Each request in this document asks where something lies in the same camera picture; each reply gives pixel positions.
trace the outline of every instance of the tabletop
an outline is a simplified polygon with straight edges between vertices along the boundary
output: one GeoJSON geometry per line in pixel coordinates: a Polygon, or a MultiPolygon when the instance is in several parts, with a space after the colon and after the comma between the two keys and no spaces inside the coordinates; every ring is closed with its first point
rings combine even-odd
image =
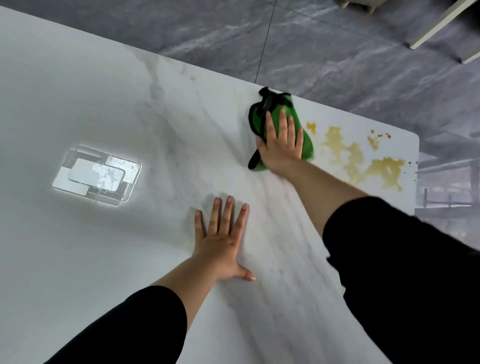
{"type": "MultiPolygon", "coordinates": [[[[262,86],[2,7],[0,32],[2,362],[48,359],[167,273],[192,252],[195,209],[231,194],[251,205],[239,259],[257,281],[213,288],[179,363],[388,363],[294,189],[247,169],[262,86]],[[72,153],[130,163],[118,206],[52,187],[72,153]]],[[[416,135],[293,102],[313,163],[413,213],[416,135]]]]}

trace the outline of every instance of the gray marble floor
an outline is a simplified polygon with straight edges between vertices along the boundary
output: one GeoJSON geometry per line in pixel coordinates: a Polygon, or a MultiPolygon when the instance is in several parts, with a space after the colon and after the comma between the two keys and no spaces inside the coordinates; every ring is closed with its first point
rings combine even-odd
{"type": "Polygon", "coordinates": [[[0,0],[0,5],[416,132],[417,215],[480,247],[480,2],[417,50],[454,0],[0,0]]]}

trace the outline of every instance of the white chair leg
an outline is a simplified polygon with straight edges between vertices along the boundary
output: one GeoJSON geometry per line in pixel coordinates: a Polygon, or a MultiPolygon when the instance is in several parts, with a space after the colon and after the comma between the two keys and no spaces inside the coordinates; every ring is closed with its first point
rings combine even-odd
{"type": "Polygon", "coordinates": [[[457,15],[459,15],[463,10],[468,8],[471,4],[477,0],[457,0],[447,11],[442,14],[440,22],[430,29],[428,29],[424,34],[417,38],[411,45],[410,49],[417,48],[420,44],[426,41],[428,38],[433,36],[436,32],[442,29],[445,25],[451,22],[457,15]]]}
{"type": "Polygon", "coordinates": [[[462,63],[465,64],[465,63],[471,62],[478,57],[480,57],[480,46],[478,46],[470,56],[463,59],[462,63]]]}

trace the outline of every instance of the green cloth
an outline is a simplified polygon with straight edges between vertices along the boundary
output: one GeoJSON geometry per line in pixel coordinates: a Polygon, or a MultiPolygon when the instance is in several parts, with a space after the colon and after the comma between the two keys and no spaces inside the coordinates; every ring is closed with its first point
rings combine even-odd
{"type": "MultiPolygon", "coordinates": [[[[253,104],[250,107],[250,112],[248,114],[248,121],[252,131],[261,137],[264,142],[266,142],[266,128],[265,128],[265,114],[267,111],[270,111],[272,114],[273,124],[275,126],[276,134],[278,135],[278,122],[280,119],[280,110],[285,109],[287,118],[293,116],[295,122],[295,136],[297,135],[298,129],[301,128],[299,117],[293,107],[292,95],[287,93],[278,94],[274,91],[268,89],[268,87],[262,88],[258,92],[262,97],[262,101],[253,104]]],[[[312,140],[308,134],[303,132],[303,150],[301,158],[307,160],[313,157],[313,144],[312,140]]],[[[251,170],[264,170],[266,169],[265,164],[262,162],[260,157],[260,152],[255,151],[250,162],[248,163],[248,168],[251,170]]]]}

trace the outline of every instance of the black shirt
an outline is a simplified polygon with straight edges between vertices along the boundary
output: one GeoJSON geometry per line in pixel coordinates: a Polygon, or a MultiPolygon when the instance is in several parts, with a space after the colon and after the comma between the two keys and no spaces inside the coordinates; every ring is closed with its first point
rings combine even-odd
{"type": "MultiPolygon", "coordinates": [[[[323,240],[348,307],[394,364],[478,362],[478,251],[376,197],[341,206],[323,240]]],[[[147,287],[47,363],[175,363],[186,333],[180,298],[147,287]]]]}

